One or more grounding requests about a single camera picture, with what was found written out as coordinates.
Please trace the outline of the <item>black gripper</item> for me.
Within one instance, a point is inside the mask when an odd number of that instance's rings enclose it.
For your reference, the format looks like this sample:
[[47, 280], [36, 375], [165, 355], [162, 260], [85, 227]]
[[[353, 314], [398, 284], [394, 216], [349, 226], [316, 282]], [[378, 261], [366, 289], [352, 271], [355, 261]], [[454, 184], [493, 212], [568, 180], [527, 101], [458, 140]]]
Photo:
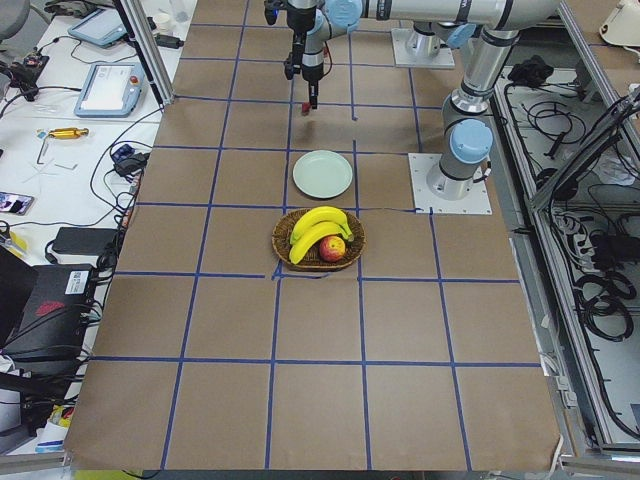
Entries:
[[316, 0], [287, 0], [287, 25], [296, 35], [306, 34], [315, 26]]
[[318, 81], [308, 81], [307, 82], [307, 87], [308, 87], [308, 96], [309, 96], [309, 101], [308, 103], [308, 107], [309, 109], [317, 109], [318, 108], [318, 93], [319, 93], [319, 82]]

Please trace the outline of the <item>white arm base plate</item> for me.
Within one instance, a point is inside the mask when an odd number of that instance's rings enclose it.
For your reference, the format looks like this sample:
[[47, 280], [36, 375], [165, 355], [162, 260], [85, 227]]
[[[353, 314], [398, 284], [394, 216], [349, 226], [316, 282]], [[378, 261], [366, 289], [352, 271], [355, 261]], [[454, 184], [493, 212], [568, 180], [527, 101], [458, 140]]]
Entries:
[[452, 50], [443, 46], [434, 34], [419, 33], [413, 28], [391, 30], [396, 67], [452, 70], [455, 60]]
[[481, 165], [466, 180], [453, 180], [440, 169], [439, 153], [409, 153], [414, 209], [436, 215], [491, 215]]

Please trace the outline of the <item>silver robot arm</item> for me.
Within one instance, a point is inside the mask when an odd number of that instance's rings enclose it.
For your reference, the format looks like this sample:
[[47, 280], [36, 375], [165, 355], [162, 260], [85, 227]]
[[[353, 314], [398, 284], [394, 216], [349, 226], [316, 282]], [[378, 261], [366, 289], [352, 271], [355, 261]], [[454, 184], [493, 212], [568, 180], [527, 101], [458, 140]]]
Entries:
[[547, 19], [558, 6], [556, 1], [267, 1], [264, 16], [274, 24], [285, 13], [293, 32], [285, 76], [303, 77], [312, 108], [325, 75], [325, 43], [355, 30], [363, 18], [410, 20], [415, 33], [437, 36], [448, 45], [455, 43], [456, 33], [479, 29], [461, 84], [443, 105], [446, 149], [426, 176], [431, 192], [457, 201], [469, 193], [477, 168], [492, 149], [493, 132], [479, 117], [489, 107], [520, 32]]
[[415, 21], [411, 28], [357, 31], [364, 1], [322, 1], [314, 10], [291, 10], [287, 21], [294, 31], [287, 59], [288, 78], [300, 74], [307, 83], [303, 111], [318, 108], [320, 81], [335, 63], [331, 42], [345, 51], [345, 62], [356, 66], [452, 69], [453, 52], [464, 47], [477, 30], [475, 23]]

